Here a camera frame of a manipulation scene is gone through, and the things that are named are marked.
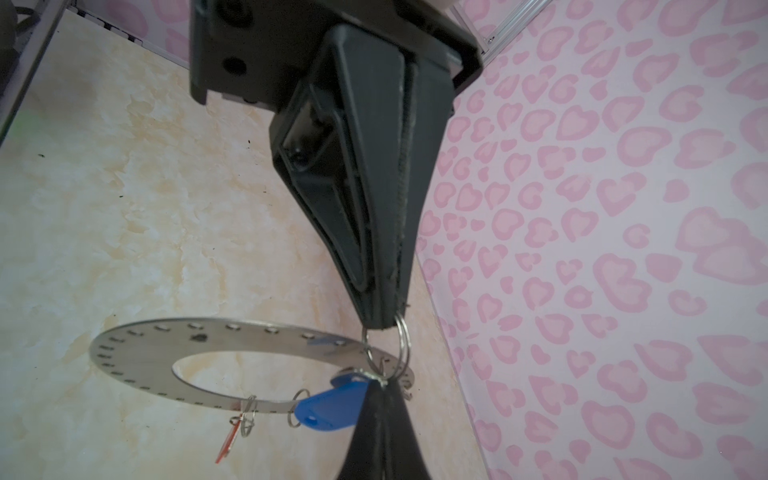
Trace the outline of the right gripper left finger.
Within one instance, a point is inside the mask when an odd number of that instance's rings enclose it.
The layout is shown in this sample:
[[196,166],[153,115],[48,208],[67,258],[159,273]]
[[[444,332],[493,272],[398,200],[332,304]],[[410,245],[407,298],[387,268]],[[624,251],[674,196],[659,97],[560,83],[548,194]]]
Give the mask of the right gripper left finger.
[[384,477],[384,394],[374,381],[366,390],[357,424],[338,480],[377,480]]

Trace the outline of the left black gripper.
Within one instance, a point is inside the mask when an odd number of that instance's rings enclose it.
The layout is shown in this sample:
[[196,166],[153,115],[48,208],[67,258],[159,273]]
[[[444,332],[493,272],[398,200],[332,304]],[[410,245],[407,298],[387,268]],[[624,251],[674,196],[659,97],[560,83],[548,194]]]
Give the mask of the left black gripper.
[[454,90],[483,69],[475,38],[426,1],[194,1],[189,51],[197,103],[211,91],[288,103],[270,130],[274,167],[362,326],[393,327]]

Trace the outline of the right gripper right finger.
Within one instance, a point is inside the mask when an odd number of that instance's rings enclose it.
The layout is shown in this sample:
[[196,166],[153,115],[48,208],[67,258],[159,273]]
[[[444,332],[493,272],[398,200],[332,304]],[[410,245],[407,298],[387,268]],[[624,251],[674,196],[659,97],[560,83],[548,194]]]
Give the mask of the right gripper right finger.
[[390,382],[384,393],[383,478],[430,480],[400,386]]

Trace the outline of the key with blue tag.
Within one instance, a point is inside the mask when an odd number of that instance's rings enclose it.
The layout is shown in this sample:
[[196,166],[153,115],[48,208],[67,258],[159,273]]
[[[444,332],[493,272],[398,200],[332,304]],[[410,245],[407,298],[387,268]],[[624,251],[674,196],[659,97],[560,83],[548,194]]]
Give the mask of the key with blue tag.
[[383,377],[374,367],[379,352],[351,338],[301,331],[287,338],[286,354],[337,368],[327,389],[312,394],[303,388],[285,403],[290,417],[317,431],[354,426],[368,386]]

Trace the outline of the key with red tag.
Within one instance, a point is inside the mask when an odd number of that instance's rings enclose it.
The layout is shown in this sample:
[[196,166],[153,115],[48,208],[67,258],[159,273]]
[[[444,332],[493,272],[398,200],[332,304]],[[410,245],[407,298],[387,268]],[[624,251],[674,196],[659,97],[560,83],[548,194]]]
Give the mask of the key with red tag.
[[240,413],[229,419],[231,428],[216,457],[216,464],[220,464],[229,456],[238,438],[246,438],[251,434],[255,423],[257,403],[255,395],[249,396],[242,406]]

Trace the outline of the perforated metal ring disc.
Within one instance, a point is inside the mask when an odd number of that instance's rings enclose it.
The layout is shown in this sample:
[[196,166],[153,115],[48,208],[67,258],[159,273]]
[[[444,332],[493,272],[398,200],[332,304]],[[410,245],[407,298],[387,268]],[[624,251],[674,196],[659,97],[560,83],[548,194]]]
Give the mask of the perforated metal ring disc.
[[92,362],[112,379],[177,402],[239,411],[244,397],[205,390],[181,377],[175,365],[195,355],[254,352],[295,356],[342,369],[374,372],[382,366],[409,390],[415,374],[404,359],[361,341],[306,327],[226,318],[167,318],[107,330],[91,343]]

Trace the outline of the left corner aluminium post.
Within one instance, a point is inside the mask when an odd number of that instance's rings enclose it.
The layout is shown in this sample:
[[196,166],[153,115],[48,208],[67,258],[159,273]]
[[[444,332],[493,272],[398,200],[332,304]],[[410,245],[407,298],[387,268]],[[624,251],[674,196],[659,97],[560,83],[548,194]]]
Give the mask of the left corner aluminium post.
[[477,41],[482,63],[498,56],[550,0],[461,0],[446,13]]

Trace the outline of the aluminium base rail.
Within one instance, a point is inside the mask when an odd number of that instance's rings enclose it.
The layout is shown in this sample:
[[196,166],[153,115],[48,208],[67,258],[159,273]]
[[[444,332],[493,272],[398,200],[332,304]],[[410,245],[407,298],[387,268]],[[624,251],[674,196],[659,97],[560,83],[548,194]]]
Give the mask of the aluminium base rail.
[[1,141],[70,1],[1,1]]

